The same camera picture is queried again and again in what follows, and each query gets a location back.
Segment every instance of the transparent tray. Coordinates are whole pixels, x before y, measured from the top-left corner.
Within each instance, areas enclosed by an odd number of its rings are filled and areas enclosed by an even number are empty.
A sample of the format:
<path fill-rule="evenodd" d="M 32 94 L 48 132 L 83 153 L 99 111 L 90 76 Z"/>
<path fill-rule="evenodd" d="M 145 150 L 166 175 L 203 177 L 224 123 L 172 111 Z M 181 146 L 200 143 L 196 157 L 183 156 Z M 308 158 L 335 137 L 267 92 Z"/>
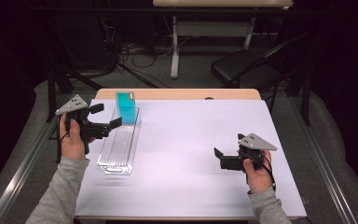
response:
<path fill-rule="evenodd" d="M 98 165 L 107 175 L 131 174 L 136 143 L 141 129 L 139 108 L 126 108 L 124 111 L 123 108 L 120 108 L 120 110 L 126 115 L 132 114 L 133 119 L 128 122 L 128 119 L 123 118 L 123 125 L 112 130 L 109 137 L 105 138 L 103 142 Z M 119 111 L 115 108 L 112 119 L 119 117 Z"/>

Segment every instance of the black chair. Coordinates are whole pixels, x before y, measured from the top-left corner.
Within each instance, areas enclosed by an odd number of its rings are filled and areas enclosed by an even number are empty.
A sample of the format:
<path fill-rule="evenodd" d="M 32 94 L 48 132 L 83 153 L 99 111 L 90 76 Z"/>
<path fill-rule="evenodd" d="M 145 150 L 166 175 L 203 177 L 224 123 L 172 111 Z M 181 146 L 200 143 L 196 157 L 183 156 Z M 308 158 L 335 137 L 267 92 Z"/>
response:
<path fill-rule="evenodd" d="M 262 92 L 274 87 L 269 112 L 275 102 L 278 85 L 281 81 L 299 72 L 302 63 L 282 68 L 282 59 L 302 45 L 308 34 L 299 35 L 269 50 L 264 55 L 241 49 L 212 63 L 212 73 L 223 82 L 223 88 L 257 89 Z"/>

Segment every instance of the cable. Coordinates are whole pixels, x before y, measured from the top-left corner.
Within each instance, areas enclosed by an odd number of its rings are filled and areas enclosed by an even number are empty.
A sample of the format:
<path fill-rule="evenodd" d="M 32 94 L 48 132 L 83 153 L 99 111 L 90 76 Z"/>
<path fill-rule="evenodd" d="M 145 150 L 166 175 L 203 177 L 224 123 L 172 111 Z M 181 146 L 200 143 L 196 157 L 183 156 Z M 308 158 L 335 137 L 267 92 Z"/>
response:
<path fill-rule="evenodd" d="M 170 33 L 170 37 L 171 37 L 171 48 L 170 48 L 170 51 L 168 51 L 168 53 L 166 53 L 165 55 L 169 55 L 171 53 L 171 51 L 173 50 L 173 33 L 171 32 L 171 29 L 170 29 L 170 26 L 168 25 L 167 23 L 167 20 L 164 18 L 164 22 L 165 22 L 165 25 L 167 26 L 167 30 L 168 32 Z"/>
<path fill-rule="evenodd" d="M 137 71 L 137 70 L 135 70 L 135 69 L 131 69 L 131 68 L 129 68 L 129 69 L 130 69 L 131 71 L 133 71 L 133 72 L 141 73 L 141 74 L 143 74 L 143 75 L 145 75 L 145 76 L 149 76 L 149 77 L 155 79 L 156 82 L 158 82 L 159 84 L 163 85 L 163 86 L 166 87 L 166 88 L 171 88 L 170 86 L 165 85 L 163 82 L 161 82 L 160 80 L 158 80 L 156 77 L 153 77 L 152 75 L 149 75 L 149 74 L 144 73 L 144 72 L 141 72 L 141 71 Z"/>
<path fill-rule="evenodd" d="M 313 224 L 309 217 L 304 217 L 310 224 Z"/>
<path fill-rule="evenodd" d="M 112 73 L 113 71 L 115 71 L 116 69 L 116 65 L 106 68 L 104 71 L 102 71 L 101 73 L 98 74 L 93 74 L 93 75 L 83 75 L 83 77 L 87 77 L 89 79 L 93 79 L 93 78 L 97 78 L 97 77 L 104 77 L 106 75 L 109 75 L 110 73 Z"/>
<path fill-rule="evenodd" d="M 63 137 L 60 139 L 60 143 L 62 142 L 63 138 L 66 137 L 68 134 L 69 134 L 69 133 L 66 132 L 66 133 L 63 135 Z"/>
<path fill-rule="evenodd" d="M 138 80 L 142 81 L 144 84 L 146 84 L 148 87 L 150 88 L 158 88 L 158 86 L 156 86 L 155 84 L 149 82 L 147 79 L 139 76 L 138 74 L 132 72 L 130 70 L 130 68 L 128 68 L 127 66 L 125 66 L 124 64 L 118 63 L 118 66 L 120 66 L 121 68 L 123 68 L 125 71 L 127 71 L 128 73 L 130 73 L 133 77 L 137 78 Z"/>
<path fill-rule="evenodd" d="M 61 155 L 62 155 L 62 146 L 61 146 L 61 141 L 62 139 L 65 137 L 65 135 L 68 134 L 68 132 L 62 137 L 60 138 L 60 120 L 61 120 L 61 115 L 57 116 L 57 124 L 56 124 L 56 127 L 57 127 L 57 164 L 60 163 L 60 159 L 61 159 Z"/>
<path fill-rule="evenodd" d="M 134 65 L 134 66 L 137 67 L 137 68 L 147 68 L 147 67 L 150 67 L 151 65 L 153 65 L 153 64 L 155 63 L 156 57 L 157 57 L 157 56 L 152 52 L 153 61 L 152 61 L 150 64 L 148 64 L 148 65 L 140 66 L 140 65 L 135 64 L 135 61 L 134 61 L 134 58 L 135 58 L 134 56 L 135 56 L 135 55 L 136 55 L 136 53 L 132 55 L 131 62 L 132 62 L 132 65 Z"/>
<path fill-rule="evenodd" d="M 264 157 L 264 159 L 266 159 L 267 160 L 267 162 L 268 162 L 268 165 L 269 165 L 269 167 L 271 168 L 271 172 L 272 172 L 272 165 L 271 165 L 271 162 L 269 162 L 269 159 L 267 159 L 267 157 L 266 157 L 266 155 L 262 155 L 262 157 Z"/>
<path fill-rule="evenodd" d="M 123 51 L 121 50 L 120 53 L 119 53 L 119 55 L 121 55 L 121 57 L 122 57 L 122 62 L 124 63 L 124 62 L 126 62 L 126 61 L 129 59 L 129 57 L 130 57 L 130 54 L 129 54 L 130 47 L 127 46 L 126 44 L 122 44 L 122 49 L 123 49 L 123 48 L 125 48 L 125 49 L 127 50 L 127 53 L 123 53 Z"/>
<path fill-rule="evenodd" d="M 180 44 L 178 44 L 178 47 L 182 46 L 190 37 L 191 37 L 191 36 L 187 36 Z M 162 49 L 161 52 L 155 53 L 155 55 L 157 55 L 157 56 L 159 56 L 159 57 L 160 57 L 160 56 L 167 56 L 167 55 L 169 55 L 170 52 L 164 53 L 164 52 L 168 49 L 168 46 L 169 46 L 169 43 L 167 44 L 167 46 L 166 46 L 165 48 L 154 48 L 154 49 Z M 147 50 L 147 49 L 146 49 L 146 48 L 142 48 L 142 47 L 134 48 L 134 49 L 128 48 L 127 51 L 125 51 L 125 53 L 126 53 L 127 55 L 135 55 L 136 53 L 131 54 L 131 51 L 136 51 L 136 50 Z"/>

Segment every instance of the human hand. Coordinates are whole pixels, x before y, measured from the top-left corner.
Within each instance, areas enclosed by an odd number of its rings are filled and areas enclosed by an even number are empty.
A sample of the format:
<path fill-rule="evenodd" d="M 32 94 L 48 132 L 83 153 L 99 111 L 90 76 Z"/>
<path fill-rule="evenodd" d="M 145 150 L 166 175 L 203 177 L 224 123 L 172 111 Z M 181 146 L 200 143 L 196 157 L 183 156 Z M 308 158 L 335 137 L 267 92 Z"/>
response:
<path fill-rule="evenodd" d="M 80 137 L 80 126 L 74 119 L 71 119 L 70 129 L 66 131 L 65 121 L 66 114 L 62 114 L 60 119 L 61 154 L 67 158 L 83 161 L 86 155 L 84 143 Z"/>
<path fill-rule="evenodd" d="M 263 154 L 265 156 L 263 163 L 271 170 L 271 153 L 268 150 L 263 150 Z M 248 184 L 252 193 L 262 192 L 272 187 L 271 177 L 264 168 L 255 170 L 250 159 L 243 161 L 243 167 L 245 168 L 246 174 L 248 175 Z"/>

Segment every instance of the table leg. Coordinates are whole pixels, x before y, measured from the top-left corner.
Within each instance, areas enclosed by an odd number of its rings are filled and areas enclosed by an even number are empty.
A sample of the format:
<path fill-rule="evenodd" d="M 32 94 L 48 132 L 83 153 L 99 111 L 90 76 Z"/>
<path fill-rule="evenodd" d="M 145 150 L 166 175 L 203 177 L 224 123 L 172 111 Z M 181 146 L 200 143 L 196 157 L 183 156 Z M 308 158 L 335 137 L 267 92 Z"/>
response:
<path fill-rule="evenodd" d="M 251 20 L 249 21 L 248 34 L 246 35 L 245 43 L 243 43 L 244 49 L 249 49 L 254 27 L 255 27 L 255 18 L 251 18 Z"/>
<path fill-rule="evenodd" d="M 172 23 L 172 67 L 171 67 L 171 78 L 178 78 L 179 70 L 179 48 L 178 48 L 178 28 L 176 16 L 173 17 Z"/>

